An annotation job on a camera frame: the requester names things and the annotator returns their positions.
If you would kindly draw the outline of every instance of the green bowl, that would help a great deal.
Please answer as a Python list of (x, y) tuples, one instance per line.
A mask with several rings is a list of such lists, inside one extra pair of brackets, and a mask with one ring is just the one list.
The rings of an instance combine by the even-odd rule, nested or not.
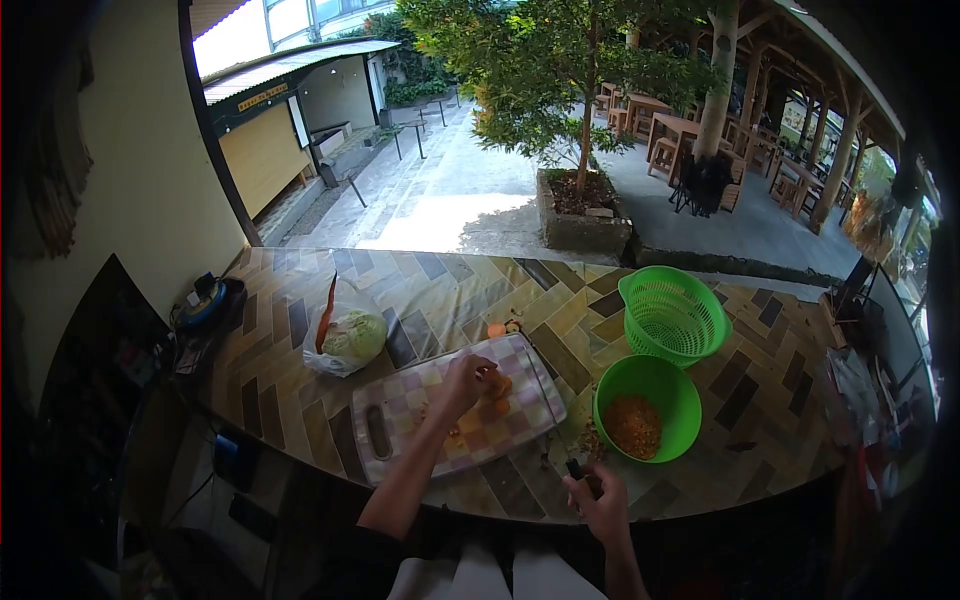
[[(660, 414), (660, 450), (649, 461), (635, 458), (613, 443), (603, 423), (603, 413), (617, 396), (644, 396)], [(692, 445), (700, 433), (700, 395), (690, 377), (657, 356), (634, 354), (613, 363), (593, 395), (593, 422), (607, 448), (638, 463), (672, 461)]]

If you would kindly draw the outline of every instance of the green colander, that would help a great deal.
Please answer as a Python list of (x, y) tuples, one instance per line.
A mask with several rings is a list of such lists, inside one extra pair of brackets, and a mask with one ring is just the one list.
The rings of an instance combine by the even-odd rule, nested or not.
[(623, 329), (637, 354), (681, 369), (710, 356), (733, 333), (723, 306), (700, 279), (673, 267), (644, 267), (617, 284), (626, 304)]
[[(643, 396), (660, 416), (660, 449), (648, 461), (635, 458), (613, 443), (603, 421), (618, 396)], [(613, 363), (593, 395), (593, 424), (604, 445), (638, 463), (665, 463), (686, 452), (700, 433), (700, 395), (689, 375), (656, 356), (632, 355)]]

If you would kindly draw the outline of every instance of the tiled countertop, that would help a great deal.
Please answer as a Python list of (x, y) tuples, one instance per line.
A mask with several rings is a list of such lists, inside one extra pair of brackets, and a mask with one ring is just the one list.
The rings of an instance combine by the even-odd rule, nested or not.
[[(334, 269), (374, 297), (390, 327), (386, 350), (346, 379), (302, 364), (308, 315), (323, 304)], [(247, 249), (229, 275), (244, 279), (250, 296), (242, 325), (217, 356), (210, 406), (267, 444), (366, 484), (348, 409), (353, 389), (484, 339), (487, 325), (511, 318), (513, 308), (569, 417), (507, 456), (434, 480), (425, 501), (477, 515), (573, 522), (561, 483), (564, 448), (579, 454), (592, 386), (630, 353), (616, 290), (629, 272), (464, 254)], [(704, 409), (696, 443), (660, 465), (605, 459), (627, 482), (631, 519), (728, 508), (796, 487), (840, 462), (813, 376), (828, 339), (818, 306), (769, 290), (711, 287), (733, 335), (688, 370)], [(756, 444), (744, 450), (747, 442)]]

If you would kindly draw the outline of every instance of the knife handle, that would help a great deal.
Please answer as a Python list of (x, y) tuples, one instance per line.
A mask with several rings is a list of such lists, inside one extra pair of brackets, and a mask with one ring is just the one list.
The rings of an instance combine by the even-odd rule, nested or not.
[[(577, 459), (571, 458), (566, 461), (566, 470), (570, 473), (570, 477), (573, 477), (574, 480), (580, 481), (584, 478), (584, 470), (580, 468), (580, 463), (577, 462)], [(587, 486), (590, 488), (590, 493), (593, 494), (594, 500), (599, 500), (600, 496), (603, 495), (603, 491), (600, 489), (600, 482), (595, 477), (590, 477), (587, 480)]]

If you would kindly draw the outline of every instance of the cutting board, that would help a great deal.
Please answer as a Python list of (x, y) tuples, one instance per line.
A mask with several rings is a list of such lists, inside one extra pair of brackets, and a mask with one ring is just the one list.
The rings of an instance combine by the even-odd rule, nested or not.
[[(420, 408), (439, 397), (451, 360), (464, 351), (492, 360), (513, 381), (510, 411), (501, 415), (481, 399), (457, 421), (459, 436), (447, 437), (433, 476), (476, 467), (533, 440), (566, 419), (564, 401), (546, 367), (522, 334), (484, 340), (438, 356), (353, 392), (353, 432), (367, 480), (376, 485), (422, 424)], [(373, 431), (385, 435), (373, 437)]]

